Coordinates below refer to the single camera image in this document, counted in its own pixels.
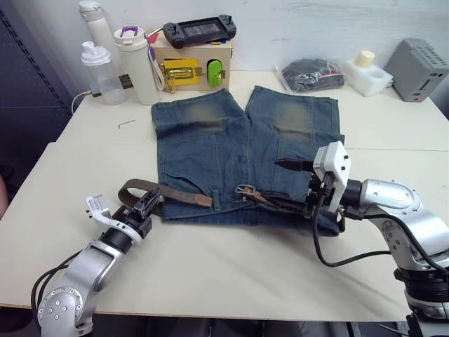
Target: yellow latch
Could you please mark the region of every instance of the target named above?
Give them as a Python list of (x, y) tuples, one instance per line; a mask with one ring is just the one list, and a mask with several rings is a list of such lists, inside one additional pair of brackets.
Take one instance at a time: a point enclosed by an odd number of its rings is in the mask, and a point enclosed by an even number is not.
[(203, 75), (197, 59), (164, 60), (160, 67), (166, 79), (166, 89), (171, 93), (175, 92), (175, 86), (199, 83)]

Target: jeans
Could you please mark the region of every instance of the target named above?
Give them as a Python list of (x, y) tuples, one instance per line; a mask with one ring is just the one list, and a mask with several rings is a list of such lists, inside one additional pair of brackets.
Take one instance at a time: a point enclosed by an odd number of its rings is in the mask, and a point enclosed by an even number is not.
[[(229, 91), (222, 89), (157, 103), (152, 118), (158, 139), (159, 182), (213, 198), (212, 208), (166, 201), (164, 220), (311, 229), (310, 220), (244, 201), (235, 189), (247, 184), (304, 201), (311, 173), (289, 171), (274, 161), (283, 157), (313, 160), (320, 146), (343, 141), (336, 100), (286, 95), (256, 86), (242, 110)], [(319, 233), (338, 235), (336, 216), (320, 214)]]

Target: gray electronic box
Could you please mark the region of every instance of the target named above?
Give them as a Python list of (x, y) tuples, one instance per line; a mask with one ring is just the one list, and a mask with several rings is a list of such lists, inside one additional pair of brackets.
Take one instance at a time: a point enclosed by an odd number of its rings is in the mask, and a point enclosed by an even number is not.
[(449, 73), (449, 65), (422, 39), (403, 40), (384, 69), (406, 102), (422, 102)]

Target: bottle cap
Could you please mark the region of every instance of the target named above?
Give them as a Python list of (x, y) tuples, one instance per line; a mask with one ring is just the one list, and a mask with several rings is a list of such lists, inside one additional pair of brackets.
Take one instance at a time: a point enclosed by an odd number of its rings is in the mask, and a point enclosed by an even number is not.
[(144, 30), (137, 26), (123, 27), (114, 33), (114, 42), (121, 51), (136, 51), (148, 48)]
[(81, 61), (88, 67), (111, 62), (111, 53), (107, 51), (105, 47), (95, 47), (95, 44), (92, 41), (83, 42), (81, 45), (83, 46)]
[(78, 3), (79, 13), (86, 21), (96, 21), (104, 17), (101, 5), (93, 0), (83, 0)]
[(357, 55), (354, 63), (359, 67), (369, 68), (373, 65), (375, 56), (372, 51), (361, 51)]

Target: jeans pocket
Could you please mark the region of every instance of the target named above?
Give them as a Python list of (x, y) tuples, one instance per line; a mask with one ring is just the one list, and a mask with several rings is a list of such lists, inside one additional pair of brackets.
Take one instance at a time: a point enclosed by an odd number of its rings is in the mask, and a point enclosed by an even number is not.
[(217, 141), (214, 135), (162, 141), (163, 183), (177, 190), (212, 196), (221, 189)]
[[(320, 145), (316, 143), (299, 143), (280, 138), (276, 158), (300, 158), (313, 161), (319, 147)], [(272, 190), (288, 193), (293, 199), (303, 201), (307, 196), (310, 177), (310, 172), (291, 171), (275, 165)]]

